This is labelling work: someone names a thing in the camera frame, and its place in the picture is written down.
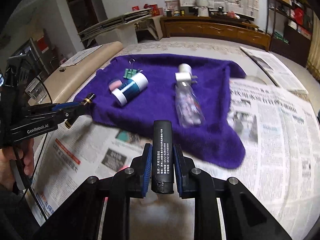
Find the person's left hand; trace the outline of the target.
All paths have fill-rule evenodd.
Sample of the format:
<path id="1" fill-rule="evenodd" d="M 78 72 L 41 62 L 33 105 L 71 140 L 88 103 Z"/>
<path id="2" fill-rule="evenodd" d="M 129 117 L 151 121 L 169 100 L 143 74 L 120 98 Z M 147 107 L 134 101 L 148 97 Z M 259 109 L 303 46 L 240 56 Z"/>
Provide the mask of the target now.
<path id="1" fill-rule="evenodd" d="M 24 174 L 31 176 L 34 171 L 34 139 L 28 139 L 22 141 L 18 146 L 17 154 L 24 163 Z M 1 187 L 12 191 L 13 185 L 16 181 L 16 156 L 12 146 L 1 148 Z"/>

